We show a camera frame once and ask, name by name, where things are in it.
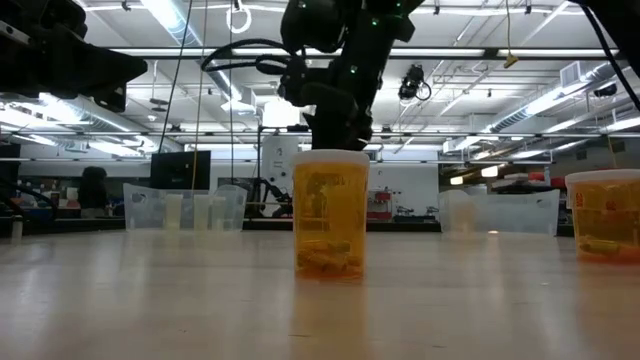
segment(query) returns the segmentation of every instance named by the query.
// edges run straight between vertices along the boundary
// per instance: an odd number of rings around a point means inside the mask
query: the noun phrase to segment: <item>clear plastic bin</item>
[[[214,193],[124,184],[127,230],[241,231],[247,191],[225,185]]]
[[[566,177],[578,258],[640,263],[640,170]]]
[[[312,150],[297,154],[293,163],[296,275],[362,277],[369,158]]]
[[[556,235],[560,191],[528,195],[440,193],[442,232],[514,232]]]

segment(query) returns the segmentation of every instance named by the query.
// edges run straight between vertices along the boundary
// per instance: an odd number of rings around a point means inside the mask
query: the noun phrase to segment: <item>translucent orange container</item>
[[[360,152],[311,150],[294,157],[296,275],[364,275],[369,158]]]
[[[640,264],[640,170],[566,178],[578,258]]]

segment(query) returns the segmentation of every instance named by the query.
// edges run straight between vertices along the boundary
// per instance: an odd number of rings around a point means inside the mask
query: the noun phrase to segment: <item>table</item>
[[[0,246],[0,358],[637,359],[640,268],[573,240],[372,233],[362,283],[296,281],[288,232]]]

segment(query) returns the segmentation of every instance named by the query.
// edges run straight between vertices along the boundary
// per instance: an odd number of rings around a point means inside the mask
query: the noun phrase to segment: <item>wooden table surface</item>
[[[572,239],[373,233],[358,283],[296,281],[291,233],[0,247],[0,359],[638,359],[640,267]]]

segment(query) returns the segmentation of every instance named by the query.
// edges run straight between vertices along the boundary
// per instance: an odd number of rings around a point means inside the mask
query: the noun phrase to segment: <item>person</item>
[[[107,188],[104,180],[107,172],[101,167],[89,166],[82,172],[78,189],[80,216],[83,219],[95,219],[107,216]]]

